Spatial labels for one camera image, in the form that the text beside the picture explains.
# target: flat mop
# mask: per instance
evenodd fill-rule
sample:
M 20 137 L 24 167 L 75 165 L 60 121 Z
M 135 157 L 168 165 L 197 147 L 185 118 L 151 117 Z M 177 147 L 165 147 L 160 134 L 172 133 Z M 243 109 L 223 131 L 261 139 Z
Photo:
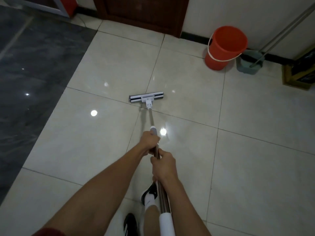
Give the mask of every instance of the flat mop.
M 164 94 L 163 92 L 155 92 L 155 93 L 145 93 L 145 94 L 139 94 L 139 95 L 130 95 L 129 96 L 129 101 L 130 102 L 143 102 L 146 103 L 147 109 L 149 111 L 149 118 L 150 118 L 150 131 L 153 131 L 154 135 L 157 135 L 157 129 L 154 126 L 154 121 L 153 121 L 153 115 L 152 115 L 152 102 L 154 99 L 158 98 L 163 98 Z M 156 146 L 153 149 L 153 155 L 157 159 L 160 159 L 160 154 L 158 153 L 158 146 Z M 168 197 L 167 193 L 164 190 L 164 187 L 162 184 L 158 183 L 158 196 L 160 199 L 160 210 L 161 210 L 161 215 L 160 215 L 160 233 L 161 236 L 175 236 L 175 230 L 174 230 L 174 225 L 173 225 L 173 219 L 171 215 L 171 210 L 169 207 L 169 202 L 168 202 Z

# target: black sneaker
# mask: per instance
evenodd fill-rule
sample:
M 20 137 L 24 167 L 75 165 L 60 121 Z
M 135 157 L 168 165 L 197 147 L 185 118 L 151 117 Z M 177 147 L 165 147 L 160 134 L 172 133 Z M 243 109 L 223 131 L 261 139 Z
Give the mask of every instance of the black sneaker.
M 149 194 L 153 194 L 154 198 L 157 198 L 157 184 L 155 182 L 152 182 L 152 185 L 145 191 L 143 192 L 142 196 L 141 196 L 141 203 L 144 205 L 144 198 L 146 196 L 147 193 Z
M 138 226 L 135 216 L 132 213 L 127 214 L 124 220 L 125 236 L 138 236 Z

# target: white sock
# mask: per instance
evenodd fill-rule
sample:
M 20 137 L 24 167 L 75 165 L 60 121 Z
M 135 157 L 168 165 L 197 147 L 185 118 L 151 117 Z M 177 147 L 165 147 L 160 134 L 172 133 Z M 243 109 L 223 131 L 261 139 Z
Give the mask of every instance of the white sock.
M 144 208 L 147 210 L 150 206 L 155 206 L 155 198 L 153 194 L 147 193 L 144 197 Z

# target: black baseboard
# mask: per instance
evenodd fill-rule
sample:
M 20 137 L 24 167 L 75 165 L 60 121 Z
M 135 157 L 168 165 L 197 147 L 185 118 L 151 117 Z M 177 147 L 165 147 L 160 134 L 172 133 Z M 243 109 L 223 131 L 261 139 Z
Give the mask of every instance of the black baseboard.
M 208 42 L 209 42 L 209 38 L 207 38 L 207 37 L 190 34 L 190 33 L 187 33 L 185 31 L 182 31 L 182 33 L 180 35 L 180 38 L 181 39 L 191 40 L 191 41 L 194 41 L 194 42 L 198 42 L 198 43 L 201 43 L 201 44 L 204 44 L 204 45 L 207 45 Z M 294 63 L 293 59 L 287 59 L 287 58 L 280 57 L 280 56 L 273 55 L 273 54 L 266 54 L 265 60 L 271 61 L 271 62 L 274 62 L 274 63 L 279 63 L 281 65 L 287 65 L 287 64 L 293 64 Z
M 96 10 L 92 10 L 85 7 L 77 7 L 74 13 L 79 13 L 79 14 L 83 14 L 83 15 L 87 15 L 87 16 L 91 16 L 95 18 L 100 18 Z

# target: white wall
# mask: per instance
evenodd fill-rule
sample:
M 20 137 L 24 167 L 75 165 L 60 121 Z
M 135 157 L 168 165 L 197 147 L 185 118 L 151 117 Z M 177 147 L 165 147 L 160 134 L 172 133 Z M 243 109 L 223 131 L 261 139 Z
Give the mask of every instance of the white wall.
M 77 0 L 77 3 L 81 7 L 89 8 L 96 10 L 95 4 L 93 0 Z
M 223 25 L 240 28 L 249 48 L 268 43 L 315 0 L 189 0 L 183 31 L 210 37 Z M 294 58 L 315 44 L 315 12 L 289 34 L 271 53 Z

